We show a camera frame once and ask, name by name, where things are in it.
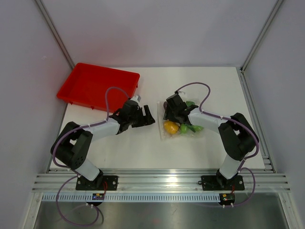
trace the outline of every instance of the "red tray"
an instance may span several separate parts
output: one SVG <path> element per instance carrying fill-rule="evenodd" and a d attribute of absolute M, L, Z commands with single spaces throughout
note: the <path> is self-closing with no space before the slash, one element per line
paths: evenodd
<path fill-rule="evenodd" d="M 78 63 L 57 97 L 70 104 L 106 111 L 106 90 L 113 86 L 120 87 L 132 97 L 139 78 L 138 73 Z M 112 89 L 108 92 L 110 112 L 121 108 L 125 101 L 126 95 L 121 91 Z"/>

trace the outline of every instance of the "red wire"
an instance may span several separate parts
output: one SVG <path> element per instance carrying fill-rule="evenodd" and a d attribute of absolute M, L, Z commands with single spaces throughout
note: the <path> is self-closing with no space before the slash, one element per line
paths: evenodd
<path fill-rule="evenodd" d="M 106 191 L 107 191 L 107 188 L 108 188 L 108 184 L 107 184 L 106 181 L 104 181 L 103 186 L 104 186 L 104 197 L 105 197 Z"/>
<path fill-rule="evenodd" d="M 231 192 L 231 194 L 234 193 L 234 191 L 235 191 L 235 185 L 232 186 L 232 192 Z"/>

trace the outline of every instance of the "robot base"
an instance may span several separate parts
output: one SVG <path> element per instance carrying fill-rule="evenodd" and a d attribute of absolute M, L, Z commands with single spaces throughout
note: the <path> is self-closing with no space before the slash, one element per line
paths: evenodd
<path fill-rule="evenodd" d="M 201 176 L 201 181 L 198 181 L 198 184 L 202 185 L 204 191 L 232 191 L 233 186 L 235 191 L 244 190 L 244 180 L 240 175 L 232 178 L 223 188 L 217 182 L 216 175 Z"/>
<path fill-rule="evenodd" d="M 102 176 L 102 182 L 97 188 L 93 188 L 92 181 L 87 180 L 83 176 L 77 178 L 76 190 L 78 191 L 104 191 L 104 182 L 107 183 L 107 191 L 116 191 L 118 187 L 118 176 Z"/>

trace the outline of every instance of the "green fruit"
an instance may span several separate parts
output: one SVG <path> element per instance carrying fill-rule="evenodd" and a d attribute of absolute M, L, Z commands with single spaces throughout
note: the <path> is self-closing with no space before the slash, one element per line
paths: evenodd
<path fill-rule="evenodd" d="M 193 131 L 194 133 L 196 132 L 195 130 L 194 130 L 194 126 L 193 125 L 188 125 L 188 124 L 185 124 L 186 125 L 186 127 L 188 128 L 188 129 L 190 129 L 191 131 Z"/>
<path fill-rule="evenodd" d="M 199 132 L 199 131 L 202 131 L 202 130 L 203 130 L 203 127 L 202 127 L 202 126 L 199 126 L 199 125 L 194 125 L 193 128 L 194 128 L 194 130 L 195 130 L 196 132 Z"/>
<path fill-rule="evenodd" d="M 181 134 L 186 134 L 186 132 L 187 132 L 187 126 L 186 126 L 186 124 L 182 123 L 182 124 L 180 125 L 180 131 L 181 131 Z"/>
<path fill-rule="evenodd" d="M 186 101 L 185 103 L 187 106 L 195 105 L 195 103 L 193 101 Z"/>

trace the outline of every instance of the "plastic bag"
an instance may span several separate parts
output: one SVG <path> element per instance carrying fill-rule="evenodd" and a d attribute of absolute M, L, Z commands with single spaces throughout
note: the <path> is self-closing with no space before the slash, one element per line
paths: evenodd
<path fill-rule="evenodd" d="M 186 93 L 179 91 L 180 97 L 188 106 L 191 104 L 199 105 L 199 100 L 194 98 L 188 98 Z M 179 136 L 184 137 L 202 137 L 203 127 L 196 125 L 180 124 L 164 120 L 164 113 L 166 109 L 166 101 L 158 101 L 157 112 L 158 112 L 158 123 L 161 139 L 174 138 Z"/>

